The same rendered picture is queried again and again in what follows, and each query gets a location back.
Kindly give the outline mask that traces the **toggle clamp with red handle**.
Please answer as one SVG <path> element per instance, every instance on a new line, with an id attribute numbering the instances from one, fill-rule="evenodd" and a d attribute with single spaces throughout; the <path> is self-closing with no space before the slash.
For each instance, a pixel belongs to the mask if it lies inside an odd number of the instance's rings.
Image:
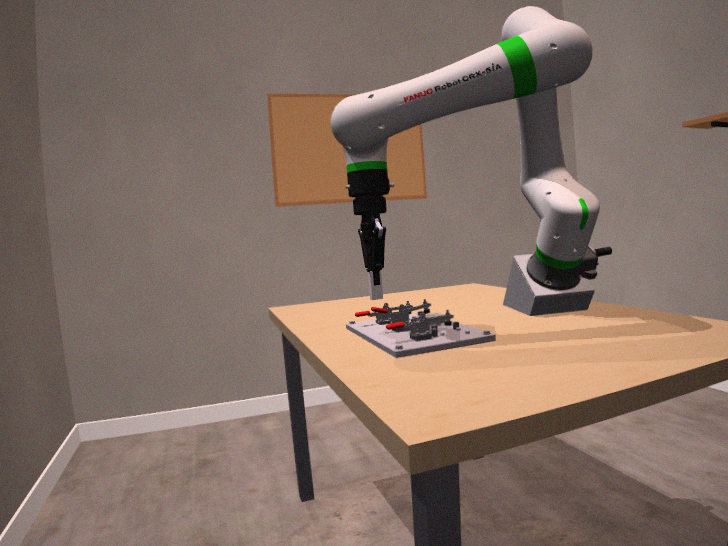
<path id="1" fill-rule="evenodd" d="M 432 333 L 430 332 L 430 322 L 431 321 L 446 320 L 445 326 L 451 326 L 452 325 L 452 321 L 450 321 L 451 318 L 454 318 L 454 315 L 450 314 L 449 310 L 446 310 L 445 315 L 443 315 L 443 316 L 430 317 L 429 319 L 426 319 L 425 313 L 420 313 L 417 321 L 410 321 L 409 324 L 404 324 L 403 322 L 387 324 L 386 328 L 389 330 L 396 329 L 396 328 L 401 328 L 403 330 L 410 329 L 411 330 L 409 332 L 410 339 L 413 339 L 415 341 L 423 341 L 423 340 L 432 339 Z"/>
<path id="2" fill-rule="evenodd" d="M 404 324 L 409 324 L 410 323 L 409 322 L 409 312 L 424 308 L 423 312 L 425 314 L 430 313 L 430 309 L 428 309 L 428 308 L 431 306 L 431 303 L 427 303 L 426 299 L 423 299 L 423 300 L 424 301 L 423 301 L 423 304 L 422 305 L 415 306 L 415 307 L 411 307 L 411 308 L 408 308 L 408 309 L 404 309 L 405 306 L 404 305 L 400 305 L 400 308 L 399 308 L 399 311 L 398 312 L 391 312 L 390 313 L 390 312 L 388 312 L 387 309 L 377 308 L 377 307 L 371 307 L 371 311 L 373 311 L 373 312 L 379 312 L 379 313 L 384 313 L 384 315 L 390 316 L 391 319 L 392 319 L 391 324 L 398 323 L 398 322 L 403 322 Z M 392 329 L 392 330 L 395 331 L 395 332 L 410 331 L 410 329 L 403 330 L 401 328 Z"/>
<path id="3" fill-rule="evenodd" d="M 382 308 L 383 309 L 386 309 L 387 306 L 388 306 L 388 303 L 385 303 Z M 405 305 L 405 309 L 408 309 L 408 308 L 411 308 L 411 307 L 413 307 L 413 305 L 410 305 L 409 301 L 407 301 L 407 303 Z M 388 306 L 387 310 L 388 310 L 388 312 L 391 313 L 394 310 L 399 310 L 399 308 L 400 308 L 400 306 L 398 306 L 398 307 L 389 307 Z M 384 315 L 384 313 L 379 313 L 379 312 L 372 312 L 372 313 L 370 313 L 370 311 L 363 311 L 363 312 L 357 312 L 357 313 L 355 313 L 355 316 L 356 317 L 367 316 L 367 315 L 370 316 L 370 317 L 376 316 L 375 321 L 379 325 L 391 324 L 391 321 L 392 321 L 391 320 L 391 317 Z"/>

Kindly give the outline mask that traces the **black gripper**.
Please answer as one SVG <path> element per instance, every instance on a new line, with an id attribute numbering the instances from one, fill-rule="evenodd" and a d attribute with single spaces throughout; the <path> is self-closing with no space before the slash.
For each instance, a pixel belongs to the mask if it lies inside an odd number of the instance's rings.
<path id="1" fill-rule="evenodd" d="M 386 198 L 357 198 L 353 200 L 353 209 L 355 215 L 362 216 L 358 233 L 368 272 L 370 300 L 383 299 L 381 270 L 384 268 L 386 227 L 381 227 L 380 214 L 386 212 Z"/>

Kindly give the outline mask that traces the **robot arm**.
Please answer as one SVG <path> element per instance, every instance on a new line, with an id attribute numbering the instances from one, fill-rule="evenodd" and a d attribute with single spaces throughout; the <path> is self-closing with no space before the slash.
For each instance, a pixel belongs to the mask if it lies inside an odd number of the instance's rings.
<path id="1" fill-rule="evenodd" d="M 581 277 L 595 279 L 598 257 L 612 248 L 588 246 L 600 204 L 566 170 L 557 107 L 557 87 L 579 79 L 591 59 L 592 44 L 581 27 L 529 6 L 508 17 L 501 43 L 421 77 L 345 98 L 332 113 L 331 129 L 351 148 L 343 147 L 349 196 L 382 197 L 394 187 L 387 173 L 389 137 L 516 98 L 520 186 L 541 219 L 527 273 L 552 290 L 572 289 Z"/>

